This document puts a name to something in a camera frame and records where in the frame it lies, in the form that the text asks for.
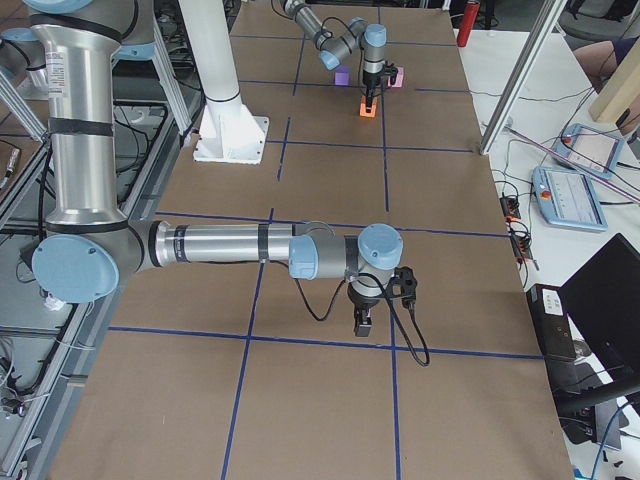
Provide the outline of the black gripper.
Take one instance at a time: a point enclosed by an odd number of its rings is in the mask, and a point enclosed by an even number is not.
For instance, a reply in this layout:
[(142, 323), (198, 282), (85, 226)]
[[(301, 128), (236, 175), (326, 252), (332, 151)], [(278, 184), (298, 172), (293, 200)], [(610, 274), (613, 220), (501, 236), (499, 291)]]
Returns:
[(358, 292), (353, 284), (347, 289), (347, 295), (354, 307), (354, 335), (359, 338), (368, 337), (372, 330), (370, 310), (379, 303), (383, 294), (377, 291), (373, 296)]
[(364, 101), (365, 107), (377, 106), (376, 91), (378, 87), (381, 85), (381, 77), (382, 77), (382, 74), (380, 72), (376, 72), (376, 73), (371, 73), (368, 71), (362, 72), (362, 83), (364, 86), (363, 101)]

